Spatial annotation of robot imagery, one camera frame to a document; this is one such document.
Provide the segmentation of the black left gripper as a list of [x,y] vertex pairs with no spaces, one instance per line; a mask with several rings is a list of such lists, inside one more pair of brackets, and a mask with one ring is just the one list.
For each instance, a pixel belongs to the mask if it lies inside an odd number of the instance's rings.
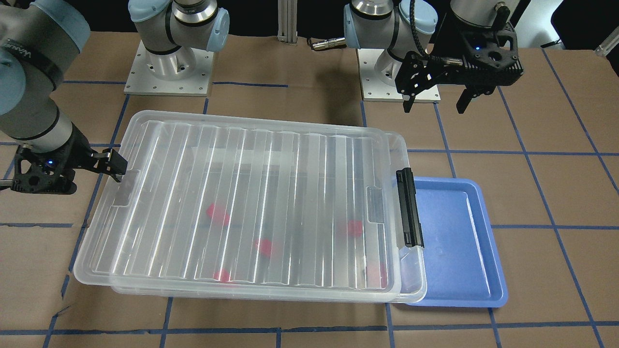
[[495,19],[484,28],[445,18],[428,57],[407,53],[396,88],[403,94],[404,113],[409,113],[416,95],[432,86],[466,86],[456,102],[457,112],[464,114],[484,87],[510,86],[523,74],[517,35],[508,19]]

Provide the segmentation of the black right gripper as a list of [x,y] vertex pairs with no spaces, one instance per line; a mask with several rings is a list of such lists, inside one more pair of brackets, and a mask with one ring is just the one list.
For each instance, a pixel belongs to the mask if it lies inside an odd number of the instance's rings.
[[37,153],[25,145],[18,147],[14,157],[11,190],[27,194],[71,195],[77,190],[75,171],[84,169],[110,176],[121,183],[128,161],[114,148],[97,152],[77,127],[71,136],[53,151]]

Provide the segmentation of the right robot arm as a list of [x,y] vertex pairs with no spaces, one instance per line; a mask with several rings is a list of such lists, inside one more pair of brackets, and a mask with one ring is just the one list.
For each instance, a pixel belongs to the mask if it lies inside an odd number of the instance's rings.
[[[117,150],[98,152],[51,98],[83,51],[87,15],[102,0],[33,0],[1,5],[1,132],[18,144],[14,176],[1,189],[73,194],[75,170],[120,182],[128,162]],[[157,78],[180,79],[194,69],[193,49],[218,52],[230,14],[216,0],[129,0],[128,14]]]

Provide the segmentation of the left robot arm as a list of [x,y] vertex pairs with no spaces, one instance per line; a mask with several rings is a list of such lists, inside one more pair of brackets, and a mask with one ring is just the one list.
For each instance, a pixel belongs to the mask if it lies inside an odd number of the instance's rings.
[[399,63],[391,73],[410,112],[436,85],[461,85],[456,110],[513,85],[523,74],[517,34],[509,22],[516,0],[452,0],[443,18],[425,0],[351,0],[343,8],[350,48],[384,49]]

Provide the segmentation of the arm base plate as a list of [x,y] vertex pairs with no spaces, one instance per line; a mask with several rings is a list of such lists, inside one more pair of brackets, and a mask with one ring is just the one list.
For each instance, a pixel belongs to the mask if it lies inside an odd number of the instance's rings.
[[358,49],[358,70],[362,97],[366,102],[403,102],[395,86],[401,66],[385,49]]
[[168,55],[155,55],[140,43],[124,93],[207,97],[212,83],[214,58],[214,52],[188,47],[181,47]]

